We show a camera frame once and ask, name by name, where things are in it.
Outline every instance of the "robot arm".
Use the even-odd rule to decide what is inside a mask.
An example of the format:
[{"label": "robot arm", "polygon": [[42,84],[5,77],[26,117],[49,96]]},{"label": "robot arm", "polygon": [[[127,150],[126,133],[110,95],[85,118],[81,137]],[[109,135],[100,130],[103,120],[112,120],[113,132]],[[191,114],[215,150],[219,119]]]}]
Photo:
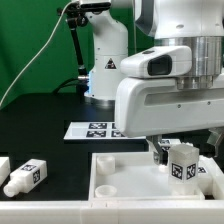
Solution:
[{"label": "robot arm", "polygon": [[[137,25],[155,36],[156,46],[121,63],[129,78],[118,87],[116,127],[129,137],[223,127],[224,1],[139,2]],[[162,76],[161,67],[167,71]]]}]

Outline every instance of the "green wall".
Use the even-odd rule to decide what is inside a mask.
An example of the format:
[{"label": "green wall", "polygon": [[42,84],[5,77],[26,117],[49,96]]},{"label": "green wall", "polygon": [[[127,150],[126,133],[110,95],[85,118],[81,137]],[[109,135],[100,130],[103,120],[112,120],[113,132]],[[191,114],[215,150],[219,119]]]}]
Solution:
[{"label": "green wall", "polygon": [[[0,99],[16,75],[49,38],[57,20],[56,9],[69,0],[1,0],[0,2]],[[112,9],[112,16],[129,30],[129,55],[134,53],[131,9]],[[79,28],[84,62],[93,67],[91,25]],[[137,51],[152,46],[149,38],[137,30]],[[77,76],[77,63],[70,31],[62,20],[52,42],[26,70],[9,93],[4,105],[25,93],[52,92],[64,80]],[[67,88],[63,91],[74,91]]]}]

